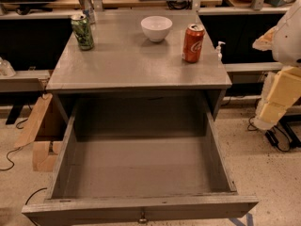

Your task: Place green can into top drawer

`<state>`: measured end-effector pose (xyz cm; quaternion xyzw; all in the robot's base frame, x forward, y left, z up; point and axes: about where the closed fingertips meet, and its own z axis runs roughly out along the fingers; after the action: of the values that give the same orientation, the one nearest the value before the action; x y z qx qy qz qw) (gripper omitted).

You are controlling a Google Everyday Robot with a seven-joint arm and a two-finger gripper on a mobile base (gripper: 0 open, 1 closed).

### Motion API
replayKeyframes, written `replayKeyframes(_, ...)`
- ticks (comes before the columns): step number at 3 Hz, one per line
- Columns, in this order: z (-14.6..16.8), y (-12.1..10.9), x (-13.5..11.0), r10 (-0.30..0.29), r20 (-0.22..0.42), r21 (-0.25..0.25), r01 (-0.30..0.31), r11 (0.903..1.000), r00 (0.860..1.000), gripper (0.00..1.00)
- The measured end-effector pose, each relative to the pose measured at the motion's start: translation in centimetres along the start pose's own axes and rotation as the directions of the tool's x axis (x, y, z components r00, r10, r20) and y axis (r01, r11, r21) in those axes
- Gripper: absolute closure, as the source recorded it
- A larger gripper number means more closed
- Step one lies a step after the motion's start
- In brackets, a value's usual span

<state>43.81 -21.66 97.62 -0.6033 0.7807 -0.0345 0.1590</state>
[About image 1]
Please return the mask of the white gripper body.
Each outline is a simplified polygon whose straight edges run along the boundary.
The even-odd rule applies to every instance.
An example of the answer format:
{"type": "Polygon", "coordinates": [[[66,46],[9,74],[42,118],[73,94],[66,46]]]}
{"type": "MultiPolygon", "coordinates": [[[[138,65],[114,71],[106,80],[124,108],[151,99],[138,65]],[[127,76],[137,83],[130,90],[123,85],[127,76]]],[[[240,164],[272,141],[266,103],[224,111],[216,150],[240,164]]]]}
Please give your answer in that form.
{"type": "Polygon", "coordinates": [[[288,66],[301,66],[301,0],[296,0],[278,21],[273,40],[275,61],[288,66]]]}

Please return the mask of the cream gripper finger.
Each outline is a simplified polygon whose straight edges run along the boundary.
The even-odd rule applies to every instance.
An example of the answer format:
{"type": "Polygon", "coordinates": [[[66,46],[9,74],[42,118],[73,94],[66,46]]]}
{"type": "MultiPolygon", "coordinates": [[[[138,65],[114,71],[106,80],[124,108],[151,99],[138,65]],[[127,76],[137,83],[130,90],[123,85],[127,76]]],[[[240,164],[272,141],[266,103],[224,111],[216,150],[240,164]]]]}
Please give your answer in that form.
{"type": "Polygon", "coordinates": [[[255,39],[252,47],[260,51],[273,51],[276,48],[277,27],[273,26],[259,38],[255,39]]]}
{"type": "Polygon", "coordinates": [[[277,73],[268,73],[256,108],[254,125],[260,130],[271,129],[300,98],[299,67],[285,66],[277,73]]]}

